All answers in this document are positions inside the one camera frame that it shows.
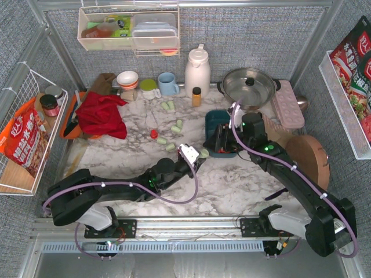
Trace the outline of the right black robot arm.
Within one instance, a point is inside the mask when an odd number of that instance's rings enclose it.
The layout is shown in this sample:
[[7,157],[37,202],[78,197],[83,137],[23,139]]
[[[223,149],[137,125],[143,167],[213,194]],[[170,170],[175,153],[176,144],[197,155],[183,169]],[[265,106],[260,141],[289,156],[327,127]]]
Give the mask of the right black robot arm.
[[245,114],[242,122],[231,120],[226,111],[214,110],[205,116],[203,146],[216,158],[236,156],[246,150],[251,161],[281,182],[303,206],[307,215],[272,205],[259,213],[261,230],[285,231],[307,241],[312,250],[327,257],[352,243],[358,252],[354,205],[346,198],[338,200],[305,175],[285,149],[268,139],[260,113]]

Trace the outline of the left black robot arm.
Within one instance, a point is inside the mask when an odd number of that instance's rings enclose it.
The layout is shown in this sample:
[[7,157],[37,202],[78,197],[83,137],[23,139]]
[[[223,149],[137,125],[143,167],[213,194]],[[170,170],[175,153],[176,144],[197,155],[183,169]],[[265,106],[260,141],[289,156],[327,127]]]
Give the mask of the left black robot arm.
[[126,200],[148,202],[160,198],[161,193],[183,177],[192,178],[204,158],[189,165],[179,156],[177,161],[160,159],[143,174],[131,179],[106,179],[91,175],[88,169],[80,169],[48,189],[43,209],[51,213],[56,226],[73,222],[97,231],[118,226],[114,210],[103,206],[104,202]]

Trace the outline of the teal storage basket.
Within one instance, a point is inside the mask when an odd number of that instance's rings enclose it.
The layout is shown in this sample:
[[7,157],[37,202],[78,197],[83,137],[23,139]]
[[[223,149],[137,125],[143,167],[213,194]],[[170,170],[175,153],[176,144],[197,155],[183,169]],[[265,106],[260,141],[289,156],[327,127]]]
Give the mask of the teal storage basket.
[[[230,116],[226,110],[215,109],[205,115],[205,140],[207,141],[213,134],[219,124],[229,124]],[[209,155],[213,158],[229,159],[237,156],[236,152],[216,153],[211,147],[205,147]]]

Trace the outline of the red cloth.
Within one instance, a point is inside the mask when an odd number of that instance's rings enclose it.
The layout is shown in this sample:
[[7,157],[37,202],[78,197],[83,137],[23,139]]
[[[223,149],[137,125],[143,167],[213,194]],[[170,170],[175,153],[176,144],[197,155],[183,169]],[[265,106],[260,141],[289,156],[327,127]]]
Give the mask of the red cloth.
[[78,124],[85,134],[108,135],[124,140],[128,132],[118,107],[126,104],[128,103],[117,95],[104,96],[90,91],[76,110]]

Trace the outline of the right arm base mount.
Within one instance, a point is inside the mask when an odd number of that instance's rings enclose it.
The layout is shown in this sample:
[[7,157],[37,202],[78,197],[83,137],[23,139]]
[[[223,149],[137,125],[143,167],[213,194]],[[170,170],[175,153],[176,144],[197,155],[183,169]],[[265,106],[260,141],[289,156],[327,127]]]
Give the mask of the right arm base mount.
[[240,218],[238,220],[242,237],[289,237],[293,234],[274,229],[260,218]]

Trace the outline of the brown cardboard sheet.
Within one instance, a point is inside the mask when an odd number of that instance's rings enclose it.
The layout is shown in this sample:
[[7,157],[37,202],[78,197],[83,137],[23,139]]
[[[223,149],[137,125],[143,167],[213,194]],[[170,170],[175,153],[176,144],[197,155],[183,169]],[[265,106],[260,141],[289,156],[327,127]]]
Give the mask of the brown cardboard sheet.
[[264,124],[268,139],[277,142],[282,147],[285,147],[287,142],[294,136],[288,129],[274,122],[265,122]]

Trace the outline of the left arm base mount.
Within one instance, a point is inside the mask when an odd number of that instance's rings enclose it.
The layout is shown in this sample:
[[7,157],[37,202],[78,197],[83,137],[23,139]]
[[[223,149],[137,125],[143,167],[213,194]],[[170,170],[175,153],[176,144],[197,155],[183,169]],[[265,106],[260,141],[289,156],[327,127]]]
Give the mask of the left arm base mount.
[[118,220],[102,231],[95,230],[87,226],[85,228],[84,238],[86,239],[134,239],[136,237],[137,220],[123,219]]

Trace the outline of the red coffee capsule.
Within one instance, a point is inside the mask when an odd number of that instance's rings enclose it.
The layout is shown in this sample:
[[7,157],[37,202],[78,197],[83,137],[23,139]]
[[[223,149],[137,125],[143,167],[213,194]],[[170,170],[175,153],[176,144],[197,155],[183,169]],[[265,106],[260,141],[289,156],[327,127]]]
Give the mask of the red coffee capsule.
[[150,131],[150,137],[151,137],[152,139],[156,139],[156,138],[158,138],[158,132],[157,132],[155,129],[152,129],[152,130]]

